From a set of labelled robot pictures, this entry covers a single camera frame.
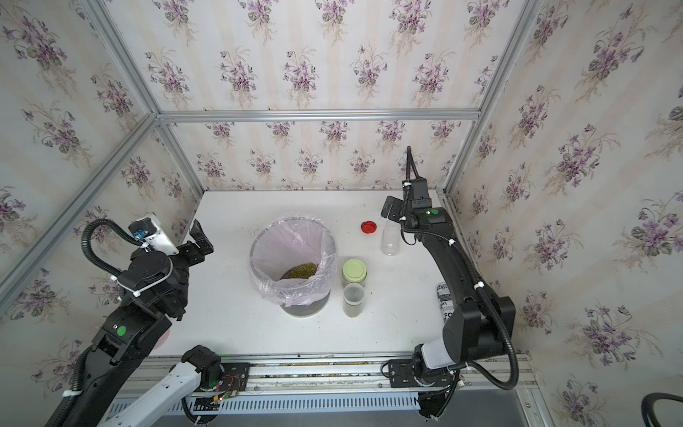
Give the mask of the clear plastic jar of beans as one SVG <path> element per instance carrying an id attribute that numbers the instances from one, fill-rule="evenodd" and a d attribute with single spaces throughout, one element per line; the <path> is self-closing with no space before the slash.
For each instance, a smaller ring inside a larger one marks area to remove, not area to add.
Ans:
<path id="1" fill-rule="evenodd" d="M 400 224 L 386 220 L 382 231 L 381 251 L 387 256 L 395 256 L 400 251 L 401 243 Z"/>

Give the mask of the red jar lid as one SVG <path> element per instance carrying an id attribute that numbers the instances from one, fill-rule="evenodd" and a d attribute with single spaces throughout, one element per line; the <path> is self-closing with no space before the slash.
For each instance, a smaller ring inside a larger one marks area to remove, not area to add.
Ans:
<path id="1" fill-rule="evenodd" d="M 365 234 L 373 234 L 377 231 L 377 224 L 373 221 L 364 221 L 361 223 L 360 229 Z"/>

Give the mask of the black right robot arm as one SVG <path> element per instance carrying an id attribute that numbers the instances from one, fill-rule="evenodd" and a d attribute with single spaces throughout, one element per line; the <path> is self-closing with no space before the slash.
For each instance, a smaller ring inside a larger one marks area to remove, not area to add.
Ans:
<path id="1" fill-rule="evenodd" d="M 454 311 L 440 338 L 419 344 L 405 367 L 423 387 L 419 413 L 443 416 L 464 368 L 493 386 L 511 391 L 519 383 L 519 360 L 512 343 L 516 307 L 494 291 L 458 240 L 448 211 L 432 204 L 427 180 L 420 176 L 412 149 L 406 149 L 403 197 L 388 197 L 382 217 L 398 224 L 400 235 L 414 236 L 429 252 L 451 295 Z"/>

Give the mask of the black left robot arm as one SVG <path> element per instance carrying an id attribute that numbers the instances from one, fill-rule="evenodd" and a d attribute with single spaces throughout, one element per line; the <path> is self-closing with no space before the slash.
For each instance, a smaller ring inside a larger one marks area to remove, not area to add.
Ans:
<path id="1" fill-rule="evenodd" d="M 92 249 L 92 237 L 108 228 L 136 247 L 127 269 L 103 261 Z M 168 374 L 124 411 L 106 418 L 121 388 L 151 354 L 174 320 L 182 320 L 189 302 L 190 267 L 213 254 L 199 221 L 191 239 L 179 246 L 168 238 L 154 215 L 127 229 L 106 218 L 89 222 L 80 244 L 85 258 L 110 274 L 121 298 L 92 344 L 76 360 L 69 389 L 48 421 L 50 426 L 151 426 L 176 402 L 194 425 L 217 417 L 219 405 L 245 391 L 249 366 L 228 366 L 203 345 L 181 356 Z"/>

